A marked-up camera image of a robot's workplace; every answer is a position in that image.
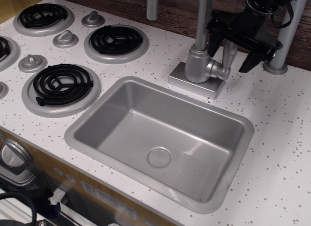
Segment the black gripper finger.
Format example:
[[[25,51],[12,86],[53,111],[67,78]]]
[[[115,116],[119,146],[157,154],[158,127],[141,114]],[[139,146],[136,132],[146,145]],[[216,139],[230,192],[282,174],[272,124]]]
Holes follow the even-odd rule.
[[[263,57],[264,54],[260,52],[250,52],[240,67],[239,72],[249,72],[262,61]]]
[[[225,38],[225,28],[224,27],[209,27],[208,32],[210,34],[209,36],[209,44],[207,52],[210,57],[213,57],[219,47],[221,46],[224,38]]]

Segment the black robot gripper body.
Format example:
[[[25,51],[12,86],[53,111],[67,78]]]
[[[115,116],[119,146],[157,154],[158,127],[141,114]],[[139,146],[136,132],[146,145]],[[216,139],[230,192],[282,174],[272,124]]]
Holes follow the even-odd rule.
[[[225,28],[225,38],[250,52],[264,54],[262,61],[271,61],[282,48],[282,43],[266,28],[266,19],[276,11],[276,7],[266,9],[258,5],[259,0],[245,0],[242,12],[232,13],[213,10],[209,27]]]

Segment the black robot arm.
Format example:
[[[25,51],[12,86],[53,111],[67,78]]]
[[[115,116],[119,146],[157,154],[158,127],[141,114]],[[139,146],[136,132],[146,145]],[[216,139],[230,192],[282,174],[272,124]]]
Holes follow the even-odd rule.
[[[268,17],[273,17],[279,6],[286,7],[290,19],[294,17],[293,0],[246,0],[242,12],[212,11],[207,25],[210,33],[207,52],[214,56],[224,39],[249,51],[240,72],[247,73],[262,61],[271,61],[282,43],[265,27]]]

